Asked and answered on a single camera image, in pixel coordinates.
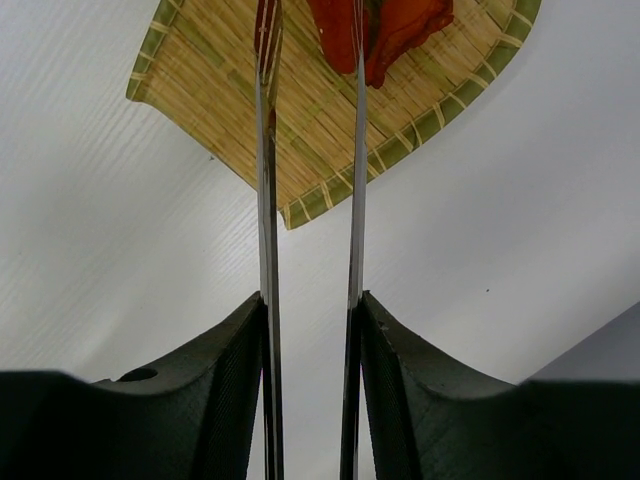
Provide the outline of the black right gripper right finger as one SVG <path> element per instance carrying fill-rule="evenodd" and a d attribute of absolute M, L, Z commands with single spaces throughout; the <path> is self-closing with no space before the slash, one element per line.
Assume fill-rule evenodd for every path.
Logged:
<path fill-rule="evenodd" d="M 362 298 L 362 369 L 380 479 L 635 479 L 635 382 L 512 385 Z"/>

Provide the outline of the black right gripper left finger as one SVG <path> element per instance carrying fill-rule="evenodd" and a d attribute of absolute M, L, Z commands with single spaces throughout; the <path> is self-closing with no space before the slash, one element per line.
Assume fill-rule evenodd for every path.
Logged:
<path fill-rule="evenodd" d="M 5 479 L 242 479 L 248 470 L 264 306 L 224 321 L 118 380 L 1 375 Z"/>

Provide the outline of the metal tongs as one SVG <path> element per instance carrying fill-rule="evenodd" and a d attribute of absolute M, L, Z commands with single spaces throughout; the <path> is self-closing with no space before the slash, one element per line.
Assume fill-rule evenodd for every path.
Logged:
<path fill-rule="evenodd" d="M 358 476 L 361 331 L 364 234 L 367 185 L 367 87 L 364 63 L 364 4 L 352 4 L 352 41 L 357 54 L 357 103 L 353 161 L 353 193 L 344 363 L 339 476 Z M 266 476 L 284 476 L 284 429 L 281 379 L 278 237 L 276 221 L 276 102 L 283 39 L 279 1 L 260 1 L 254 28 L 255 107 L 257 131 L 257 199 L 260 294 L 266 308 L 266 364 L 263 373 Z"/>

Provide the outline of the red fried chicken piece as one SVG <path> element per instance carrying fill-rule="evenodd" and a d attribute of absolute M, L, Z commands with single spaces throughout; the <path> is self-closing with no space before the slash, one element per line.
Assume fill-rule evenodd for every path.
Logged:
<path fill-rule="evenodd" d="M 365 82 L 383 86 L 389 67 L 404 53 L 454 20 L 454 3 L 446 0 L 365 1 L 358 19 L 353 1 L 310 1 L 324 58 L 338 74 L 357 68 L 357 26 L 362 27 Z"/>

